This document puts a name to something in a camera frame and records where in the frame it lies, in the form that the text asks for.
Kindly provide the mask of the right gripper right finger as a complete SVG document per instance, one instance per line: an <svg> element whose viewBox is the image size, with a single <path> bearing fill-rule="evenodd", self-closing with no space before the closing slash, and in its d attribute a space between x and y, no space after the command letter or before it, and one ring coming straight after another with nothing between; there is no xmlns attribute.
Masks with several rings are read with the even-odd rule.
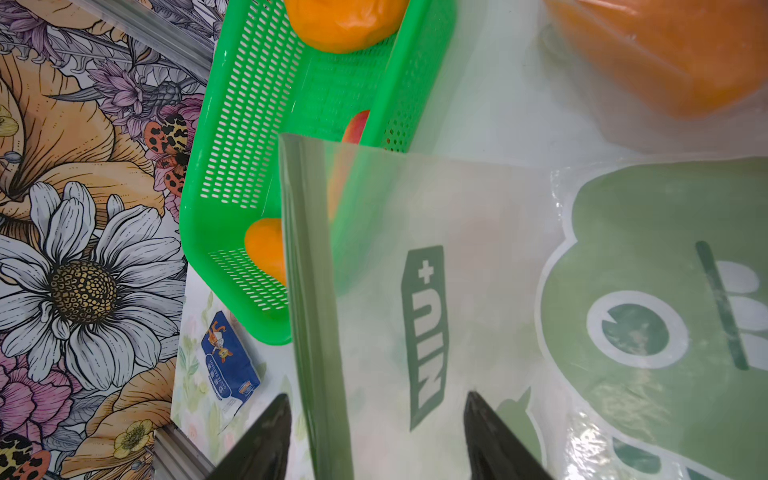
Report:
<svg viewBox="0 0 768 480"><path fill-rule="evenodd" d="M472 479L552 480L477 391L466 397L463 425Z"/></svg>

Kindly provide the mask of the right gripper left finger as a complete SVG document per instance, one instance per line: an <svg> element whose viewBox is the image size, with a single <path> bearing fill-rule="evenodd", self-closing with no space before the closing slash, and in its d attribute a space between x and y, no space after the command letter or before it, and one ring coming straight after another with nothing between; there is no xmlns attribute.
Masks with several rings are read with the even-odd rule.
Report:
<svg viewBox="0 0 768 480"><path fill-rule="evenodd" d="M206 479L285 479L291 429L292 411L289 397L281 393Z"/></svg>

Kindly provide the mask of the clear zip-top bag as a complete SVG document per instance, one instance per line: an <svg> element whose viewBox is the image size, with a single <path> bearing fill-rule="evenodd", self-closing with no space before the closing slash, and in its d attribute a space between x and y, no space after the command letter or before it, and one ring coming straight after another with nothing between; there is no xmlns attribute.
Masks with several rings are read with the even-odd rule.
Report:
<svg viewBox="0 0 768 480"><path fill-rule="evenodd" d="M601 136L644 154L767 153L764 1L547 1Z"/></svg>
<svg viewBox="0 0 768 480"><path fill-rule="evenodd" d="M472 479L477 391L552 479L767 475L767 162L384 151L283 218L319 479Z"/></svg>

